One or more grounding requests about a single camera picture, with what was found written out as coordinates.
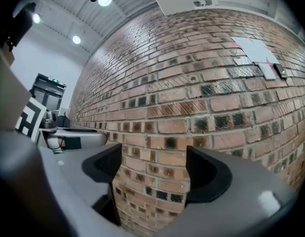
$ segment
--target ceiling light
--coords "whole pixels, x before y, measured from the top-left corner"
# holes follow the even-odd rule
[[[112,0],[98,0],[100,6],[108,6]]]
[[[75,44],[80,44],[81,43],[81,39],[80,39],[79,36],[73,36],[72,40]]]
[[[36,24],[39,24],[40,23],[40,16],[38,14],[34,14],[33,15],[33,21],[36,23]]]

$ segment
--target round light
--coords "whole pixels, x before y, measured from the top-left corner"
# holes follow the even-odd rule
[[[34,14],[33,15],[33,21],[36,23],[36,24],[39,24],[40,23],[40,16],[38,14]]]
[[[80,44],[81,43],[81,39],[80,39],[79,36],[73,36],[72,40],[75,44]]]
[[[100,6],[108,6],[112,0],[98,0]]]

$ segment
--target brick wall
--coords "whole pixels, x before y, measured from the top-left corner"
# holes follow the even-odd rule
[[[289,78],[265,81],[231,37],[263,40]],[[153,234],[184,208],[187,145],[260,162],[298,188],[305,175],[305,45],[231,10],[138,16],[84,68],[77,127],[123,143],[114,192],[123,226]]]

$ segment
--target white wall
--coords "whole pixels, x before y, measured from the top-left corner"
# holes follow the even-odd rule
[[[67,50],[30,31],[13,49],[13,54],[11,70],[27,90],[32,88],[38,73],[54,77],[67,85],[60,109],[69,108],[85,60],[76,59]]]

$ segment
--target ceiling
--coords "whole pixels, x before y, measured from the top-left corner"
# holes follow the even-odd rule
[[[282,0],[113,0],[101,7],[90,0],[34,0],[42,19],[31,31],[40,34],[85,63],[119,27],[141,12],[159,5],[165,15],[203,9],[229,8],[269,17],[305,40],[302,27]],[[78,35],[76,45],[72,37]]]

